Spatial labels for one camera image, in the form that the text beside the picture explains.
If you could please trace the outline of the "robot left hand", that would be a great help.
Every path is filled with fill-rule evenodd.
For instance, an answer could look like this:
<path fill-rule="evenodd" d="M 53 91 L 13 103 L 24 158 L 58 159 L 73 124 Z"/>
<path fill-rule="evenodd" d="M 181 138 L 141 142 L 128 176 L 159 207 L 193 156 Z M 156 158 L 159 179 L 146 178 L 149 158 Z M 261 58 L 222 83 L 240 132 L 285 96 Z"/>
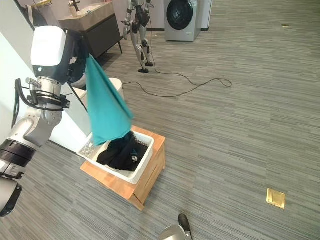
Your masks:
<path fill-rule="evenodd" d="M 39 26 L 33 34 L 30 60 L 36 78 L 78 82 L 86 70 L 89 50 L 83 35 L 58 26 Z"/>

